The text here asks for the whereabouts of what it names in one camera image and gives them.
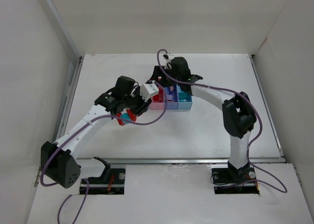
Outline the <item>red round lego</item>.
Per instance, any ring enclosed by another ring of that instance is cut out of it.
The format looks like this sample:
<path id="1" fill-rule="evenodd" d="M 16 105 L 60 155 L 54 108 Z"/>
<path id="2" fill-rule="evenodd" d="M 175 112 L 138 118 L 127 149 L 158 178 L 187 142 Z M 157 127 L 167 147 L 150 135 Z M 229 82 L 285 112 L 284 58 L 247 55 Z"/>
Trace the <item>red round lego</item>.
<path id="1" fill-rule="evenodd" d="M 160 87 L 158 89 L 159 89 L 158 94 L 152 97 L 153 103 L 163 103 L 164 102 L 163 90 Z"/>

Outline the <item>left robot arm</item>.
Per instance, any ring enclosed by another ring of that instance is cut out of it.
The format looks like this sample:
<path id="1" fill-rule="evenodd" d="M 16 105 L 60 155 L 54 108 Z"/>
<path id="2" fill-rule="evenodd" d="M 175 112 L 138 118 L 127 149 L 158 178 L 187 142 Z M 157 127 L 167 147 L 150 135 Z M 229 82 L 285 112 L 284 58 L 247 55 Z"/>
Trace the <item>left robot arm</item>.
<path id="1" fill-rule="evenodd" d="M 55 142 L 47 141 L 42 145 L 40 184 L 68 189 L 79 179 L 102 182 L 109 179 L 110 163 L 100 157 L 80 160 L 81 151 L 113 119 L 120 125 L 138 125 L 136 118 L 148 110 L 152 97 L 159 93 L 158 87 L 153 80 L 139 85 L 132 78 L 120 76 L 116 85 L 102 93 L 70 131 Z"/>

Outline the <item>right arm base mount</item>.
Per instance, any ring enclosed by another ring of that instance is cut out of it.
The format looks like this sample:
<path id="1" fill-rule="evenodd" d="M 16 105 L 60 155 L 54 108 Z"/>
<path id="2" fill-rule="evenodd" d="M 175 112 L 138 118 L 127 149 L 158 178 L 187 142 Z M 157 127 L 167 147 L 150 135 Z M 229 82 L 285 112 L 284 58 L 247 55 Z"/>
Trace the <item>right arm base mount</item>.
<path id="1" fill-rule="evenodd" d="M 212 168 L 211 172 L 210 181 L 216 195 L 260 194 L 253 168 L 240 177 L 233 176 L 228 168 Z"/>

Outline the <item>red lego pile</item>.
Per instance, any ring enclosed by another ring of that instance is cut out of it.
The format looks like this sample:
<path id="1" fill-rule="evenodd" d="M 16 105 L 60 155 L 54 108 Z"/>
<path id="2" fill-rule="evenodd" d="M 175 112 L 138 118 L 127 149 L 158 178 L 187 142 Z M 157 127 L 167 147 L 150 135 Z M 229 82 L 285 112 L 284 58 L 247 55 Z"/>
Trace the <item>red lego pile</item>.
<path id="1" fill-rule="evenodd" d="M 136 115 L 130 109 L 126 109 L 126 112 L 118 113 L 116 116 L 118 117 L 117 121 L 120 126 L 129 124 L 129 121 L 136 122 Z"/>

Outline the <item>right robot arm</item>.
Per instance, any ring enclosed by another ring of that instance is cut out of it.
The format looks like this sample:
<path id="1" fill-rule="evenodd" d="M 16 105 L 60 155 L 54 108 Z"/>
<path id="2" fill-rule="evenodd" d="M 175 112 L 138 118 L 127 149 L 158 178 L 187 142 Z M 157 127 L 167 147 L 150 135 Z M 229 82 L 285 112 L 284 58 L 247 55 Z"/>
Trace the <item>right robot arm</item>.
<path id="1" fill-rule="evenodd" d="M 230 135 L 230 156 L 226 168 L 212 169 L 214 184 L 238 184 L 250 180 L 254 172 L 249 160 L 252 143 L 251 132 L 260 116 L 245 92 L 209 86 L 202 83 L 203 77 L 192 74 L 184 57 L 163 56 L 165 65 L 154 67 L 151 80 L 161 86 L 177 85 L 190 96 L 203 99 L 222 111 L 223 125 Z"/>

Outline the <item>teal lego brick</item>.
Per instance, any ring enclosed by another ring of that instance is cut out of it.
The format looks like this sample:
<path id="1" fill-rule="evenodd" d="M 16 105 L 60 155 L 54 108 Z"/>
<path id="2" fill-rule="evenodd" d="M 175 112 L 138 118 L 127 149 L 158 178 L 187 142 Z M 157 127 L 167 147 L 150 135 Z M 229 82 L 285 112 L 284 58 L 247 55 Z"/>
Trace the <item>teal lego brick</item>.
<path id="1" fill-rule="evenodd" d="M 178 100 L 179 102 L 190 102 L 190 95 L 187 94 L 186 92 L 179 92 Z"/>

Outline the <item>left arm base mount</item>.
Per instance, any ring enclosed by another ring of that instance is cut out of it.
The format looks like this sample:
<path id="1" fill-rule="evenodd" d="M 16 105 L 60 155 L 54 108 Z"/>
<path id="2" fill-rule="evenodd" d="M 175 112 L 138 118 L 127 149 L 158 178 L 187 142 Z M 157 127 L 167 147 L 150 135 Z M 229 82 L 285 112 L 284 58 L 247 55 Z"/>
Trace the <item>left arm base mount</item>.
<path id="1" fill-rule="evenodd" d="M 80 166 L 79 193 L 89 195 L 123 195 L 126 167 L 112 165 L 102 158 L 77 160 Z"/>

